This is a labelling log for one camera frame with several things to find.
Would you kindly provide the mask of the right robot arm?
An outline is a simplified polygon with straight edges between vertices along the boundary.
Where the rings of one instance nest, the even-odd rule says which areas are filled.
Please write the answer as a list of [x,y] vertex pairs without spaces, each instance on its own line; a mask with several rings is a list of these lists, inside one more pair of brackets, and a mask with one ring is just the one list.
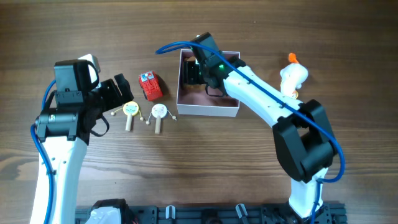
[[342,176],[325,177],[341,148],[323,106],[281,93],[240,58],[226,58],[208,32],[182,46],[191,49],[196,59],[189,68],[188,84],[206,85],[239,100],[272,128],[277,160],[291,178],[289,206],[301,220],[314,222],[323,205],[323,184]]

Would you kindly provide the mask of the red toy truck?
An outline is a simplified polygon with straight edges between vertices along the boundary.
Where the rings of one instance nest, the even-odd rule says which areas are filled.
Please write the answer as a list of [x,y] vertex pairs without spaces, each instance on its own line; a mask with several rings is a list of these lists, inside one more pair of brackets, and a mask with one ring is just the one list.
[[163,97],[159,79],[155,71],[151,70],[139,75],[139,84],[148,101],[155,101]]

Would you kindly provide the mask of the white plush duck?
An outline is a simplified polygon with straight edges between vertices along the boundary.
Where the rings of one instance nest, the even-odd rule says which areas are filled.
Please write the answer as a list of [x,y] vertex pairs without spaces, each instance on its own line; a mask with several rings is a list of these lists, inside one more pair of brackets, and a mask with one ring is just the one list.
[[280,71],[280,92],[290,98],[297,99],[302,83],[308,78],[308,70],[298,60],[294,53],[288,55],[289,64]]

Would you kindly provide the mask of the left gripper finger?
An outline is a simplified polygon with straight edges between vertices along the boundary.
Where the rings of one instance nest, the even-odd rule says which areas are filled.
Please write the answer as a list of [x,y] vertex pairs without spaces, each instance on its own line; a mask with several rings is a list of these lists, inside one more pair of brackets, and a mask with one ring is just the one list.
[[116,83],[118,84],[119,91],[121,93],[130,93],[130,84],[125,79],[125,77],[122,73],[115,75],[114,79],[116,80]]
[[131,87],[128,83],[120,84],[119,90],[121,92],[123,104],[130,102],[134,99],[134,96],[131,92]]

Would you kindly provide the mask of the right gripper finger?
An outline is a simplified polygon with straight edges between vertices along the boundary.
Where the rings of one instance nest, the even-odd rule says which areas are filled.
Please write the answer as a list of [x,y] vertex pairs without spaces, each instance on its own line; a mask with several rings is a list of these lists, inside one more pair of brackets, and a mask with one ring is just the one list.
[[188,84],[197,85],[199,80],[199,64],[194,61],[188,63]]
[[189,61],[184,61],[182,65],[182,83],[184,85],[188,85],[189,82],[189,67],[190,67],[190,62]]

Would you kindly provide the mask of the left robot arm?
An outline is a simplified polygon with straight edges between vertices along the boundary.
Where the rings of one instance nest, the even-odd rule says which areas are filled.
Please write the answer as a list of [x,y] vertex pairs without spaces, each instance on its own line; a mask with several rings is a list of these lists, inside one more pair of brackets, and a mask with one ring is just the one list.
[[123,74],[100,81],[98,59],[87,54],[56,62],[41,113],[30,127],[39,152],[31,223],[73,223],[79,175],[90,136],[104,113],[133,100]]

